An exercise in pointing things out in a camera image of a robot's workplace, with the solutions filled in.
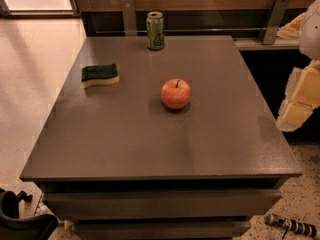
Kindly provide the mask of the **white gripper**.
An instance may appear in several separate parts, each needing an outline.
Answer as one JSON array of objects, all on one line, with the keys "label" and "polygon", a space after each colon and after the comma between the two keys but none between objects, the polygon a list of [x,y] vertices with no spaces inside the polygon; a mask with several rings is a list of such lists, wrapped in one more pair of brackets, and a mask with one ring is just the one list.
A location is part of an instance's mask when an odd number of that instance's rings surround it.
[{"label": "white gripper", "polygon": [[[281,27],[277,36],[282,39],[297,39],[304,16],[301,13]],[[276,126],[283,132],[293,132],[301,128],[319,106],[320,61],[312,60],[304,69],[294,67],[289,75]]]}]

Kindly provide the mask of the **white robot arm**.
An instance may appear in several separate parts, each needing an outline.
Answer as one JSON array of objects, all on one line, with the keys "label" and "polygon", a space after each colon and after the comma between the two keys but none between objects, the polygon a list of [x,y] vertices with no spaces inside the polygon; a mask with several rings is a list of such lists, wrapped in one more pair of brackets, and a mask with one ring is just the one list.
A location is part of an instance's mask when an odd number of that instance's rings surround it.
[{"label": "white robot arm", "polygon": [[299,52],[311,59],[304,69],[293,68],[278,111],[277,128],[293,132],[320,106],[320,0],[315,0],[305,13],[281,27],[277,35],[297,39]]}]

